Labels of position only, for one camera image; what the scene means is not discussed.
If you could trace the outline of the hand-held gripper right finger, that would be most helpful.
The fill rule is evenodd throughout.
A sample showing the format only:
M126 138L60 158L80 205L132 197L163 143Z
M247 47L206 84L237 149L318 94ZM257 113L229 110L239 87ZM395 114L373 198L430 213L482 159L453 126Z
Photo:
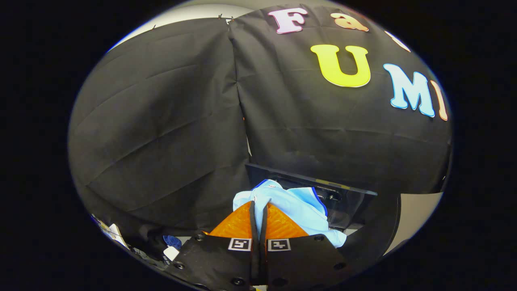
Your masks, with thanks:
M323 291L354 274L323 234L308 235L268 203L260 235L260 285L268 291Z

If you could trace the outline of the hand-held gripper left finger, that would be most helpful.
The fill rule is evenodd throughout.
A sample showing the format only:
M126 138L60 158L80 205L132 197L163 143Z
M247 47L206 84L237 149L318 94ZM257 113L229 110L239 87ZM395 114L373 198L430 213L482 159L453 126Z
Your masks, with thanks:
M248 201L187 240L166 274L202 291L248 291L260 274L259 241L255 203Z

